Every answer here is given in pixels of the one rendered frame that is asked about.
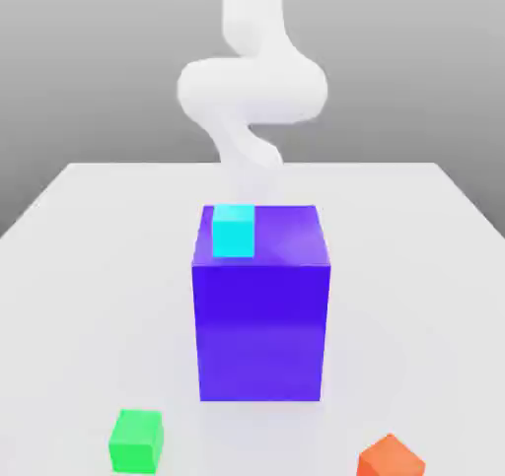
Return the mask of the small cyan cube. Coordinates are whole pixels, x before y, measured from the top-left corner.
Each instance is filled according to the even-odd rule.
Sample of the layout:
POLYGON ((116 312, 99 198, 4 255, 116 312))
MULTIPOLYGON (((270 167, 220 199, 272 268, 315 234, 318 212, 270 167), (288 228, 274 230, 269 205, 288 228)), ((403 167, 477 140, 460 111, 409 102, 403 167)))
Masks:
POLYGON ((217 204, 212 216, 214 257, 254 256, 255 208, 249 204, 217 204))

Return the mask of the small green cube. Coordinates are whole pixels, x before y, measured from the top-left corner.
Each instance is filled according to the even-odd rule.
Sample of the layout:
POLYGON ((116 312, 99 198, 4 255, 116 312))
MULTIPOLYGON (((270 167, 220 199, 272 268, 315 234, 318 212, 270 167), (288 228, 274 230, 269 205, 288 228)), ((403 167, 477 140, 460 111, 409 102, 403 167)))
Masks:
POLYGON ((154 475, 163 445, 160 411, 121 409, 108 440, 111 468, 116 473, 154 475))

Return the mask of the small orange cube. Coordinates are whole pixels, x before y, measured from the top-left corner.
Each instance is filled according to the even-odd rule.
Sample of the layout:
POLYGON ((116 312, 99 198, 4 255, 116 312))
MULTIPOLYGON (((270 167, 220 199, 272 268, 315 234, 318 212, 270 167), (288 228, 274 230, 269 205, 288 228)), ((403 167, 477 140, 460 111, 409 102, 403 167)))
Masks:
POLYGON ((356 476, 424 476, 424 472, 425 462, 387 434, 359 455, 356 476))

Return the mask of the large purple box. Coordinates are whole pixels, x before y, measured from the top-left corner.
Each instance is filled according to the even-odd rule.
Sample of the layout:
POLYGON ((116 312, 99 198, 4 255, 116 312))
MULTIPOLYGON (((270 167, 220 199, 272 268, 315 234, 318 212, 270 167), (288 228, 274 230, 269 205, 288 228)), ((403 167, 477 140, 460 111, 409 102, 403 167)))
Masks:
POLYGON ((212 253, 202 210, 191 264, 203 401, 321 397, 330 260, 313 206, 259 206, 255 254, 212 253))

